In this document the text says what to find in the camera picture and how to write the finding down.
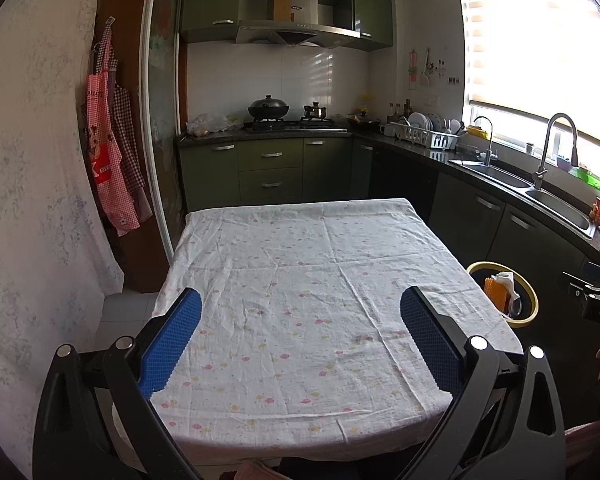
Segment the faucet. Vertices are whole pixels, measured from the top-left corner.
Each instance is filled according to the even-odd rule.
[[[491,125],[491,133],[489,134],[489,149],[487,150],[487,153],[485,153],[484,155],[484,165],[488,166],[491,163],[491,144],[493,143],[493,123],[491,122],[490,118],[485,117],[484,115],[481,115],[480,117],[476,117],[474,119],[474,123],[475,121],[477,121],[478,119],[487,119],[489,121],[489,124]]]
[[[538,191],[542,189],[542,183],[544,182],[544,176],[546,175],[546,169],[544,168],[544,164],[546,162],[546,152],[549,149],[549,134],[551,134],[551,128],[554,126],[555,121],[557,121],[560,118],[567,119],[571,126],[571,132],[573,133],[573,149],[571,150],[570,163],[571,166],[573,166],[574,168],[578,167],[578,149],[576,146],[578,143],[578,129],[576,128],[573,119],[571,119],[567,114],[563,114],[561,112],[557,113],[551,119],[549,119],[549,122],[547,123],[546,136],[544,138],[544,150],[542,150],[542,159],[540,160],[540,166],[538,166],[538,171],[536,171],[533,174],[534,186]]]

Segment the double basin sink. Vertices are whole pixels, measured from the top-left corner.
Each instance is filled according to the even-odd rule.
[[[596,227],[589,221],[589,218],[578,211],[576,208],[560,200],[557,196],[547,193],[546,191],[536,189],[533,184],[526,180],[516,177],[507,171],[494,168],[493,166],[485,166],[482,162],[466,162],[462,160],[452,160],[451,163],[461,166],[469,172],[478,173],[491,180],[495,180],[500,184],[513,189],[514,191],[525,195],[542,208],[548,209],[555,215],[559,216],[569,224],[574,226],[586,237],[593,238]]]

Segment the window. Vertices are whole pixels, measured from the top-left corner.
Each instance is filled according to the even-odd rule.
[[[580,132],[580,161],[600,176],[600,13],[596,4],[591,0],[462,3],[472,116],[489,116],[495,125],[494,137],[521,147],[532,142],[536,152],[541,152],[548,118],[556,112],[567,113]],[[553,158],[556,153],[570,156],[571,145],[570,132],[554,128]]]

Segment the sink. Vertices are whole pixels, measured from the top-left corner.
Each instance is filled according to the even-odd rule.
[[[576,208],[570,206],[566,202],[563,202],[558,197],[555,197],[552,194],[537,189],[529,189],[528,191],[525,191],[525,194],[533,200],[536,200],[536,202],[541,203],[545,207],[549,208],[551,211],[560,215],[562,218],[569,221],[577,228],[586,232],[589,231],[589,228],[591,227],[589,217],[578,211]]]
[[[494,168],[493,166],[485,166],[481,162],[463,162],[462,160],[452,160],[451,162],[457,164],[458,166],[462,166],[467,170],[483,174],[484,176],[488,176],[489,178],[497,180],[502,184],[506,184],[507,186],[515,187],[517,189],[531,187],[532,185],[526,180],[522,180],[515,175],[507,173],[503,170],[499,170],[498,168]]]

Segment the white dish rack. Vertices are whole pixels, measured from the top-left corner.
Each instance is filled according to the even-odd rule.
[[[391,123],[391,126],[394,127],[395,136],[398,139],[407,140],[432,150],[452,150],[460,138],[460,136],[454,134],[432,132],[431,130],[411,126],[408,121],[405,123]]]

